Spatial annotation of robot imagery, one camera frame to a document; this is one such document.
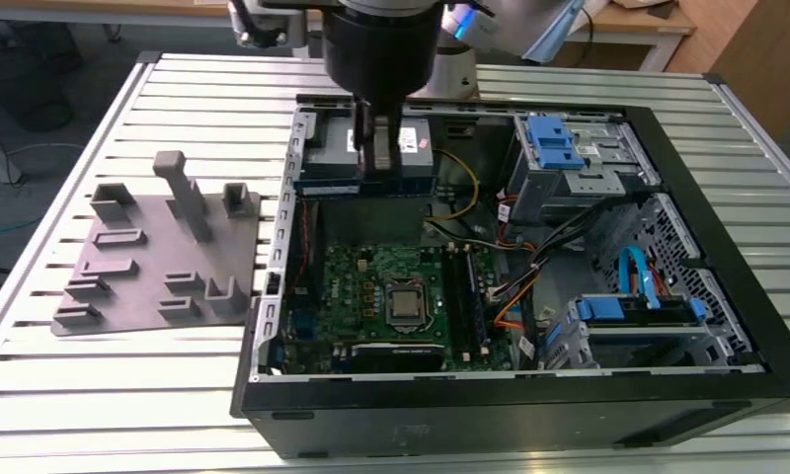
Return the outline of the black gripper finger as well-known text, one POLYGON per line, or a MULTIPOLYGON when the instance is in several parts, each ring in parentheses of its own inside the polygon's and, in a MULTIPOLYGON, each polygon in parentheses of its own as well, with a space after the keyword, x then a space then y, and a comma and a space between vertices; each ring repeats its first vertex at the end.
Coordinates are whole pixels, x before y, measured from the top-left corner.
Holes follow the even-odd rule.
POLYGON ((359 152, 360 169, 363 174, 374 174, 375 167, 375 130, 376 119, 370 103, 362 99, 354 99, 355 113, 355 148, 359 152))
POLYGON ((400 169, 399 148, 402 103, 378 104, 375 107, 375 163, 380 172, 400 169))

